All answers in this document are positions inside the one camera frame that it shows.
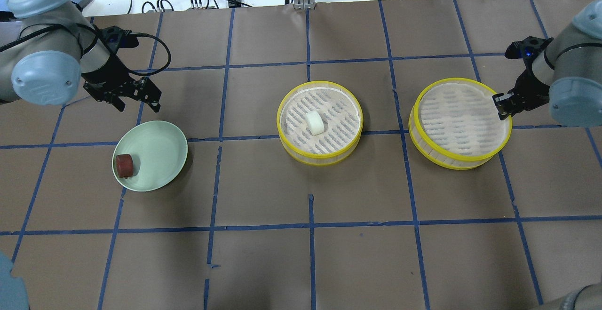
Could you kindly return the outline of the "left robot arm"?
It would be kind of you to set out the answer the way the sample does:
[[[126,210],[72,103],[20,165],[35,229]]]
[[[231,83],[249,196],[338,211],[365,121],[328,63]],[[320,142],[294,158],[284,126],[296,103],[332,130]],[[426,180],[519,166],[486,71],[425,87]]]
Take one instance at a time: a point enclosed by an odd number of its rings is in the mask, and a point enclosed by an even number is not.
[[[111,26],[99,29],[71,0],[6,0],[22,23],[18,37],[1,46],[1,103],[22,99],[37,105],[63,105],[78,85],[98,102],[122,112],[123,97],[161,108],[161,90],[149,74],[136,72],[118,57],[121,48],[149,38]]]

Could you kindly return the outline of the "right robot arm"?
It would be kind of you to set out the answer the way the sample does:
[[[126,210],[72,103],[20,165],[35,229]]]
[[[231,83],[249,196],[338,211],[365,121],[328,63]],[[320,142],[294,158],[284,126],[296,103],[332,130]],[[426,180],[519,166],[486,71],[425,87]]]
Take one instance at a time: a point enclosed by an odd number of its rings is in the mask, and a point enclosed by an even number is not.
[[[499,119],[547,105],[561,127],[601,125],[601,5],[587,4],[554,39],[510,44],[505,57],[522,59],[525,71],[513,89],[493,95]]]

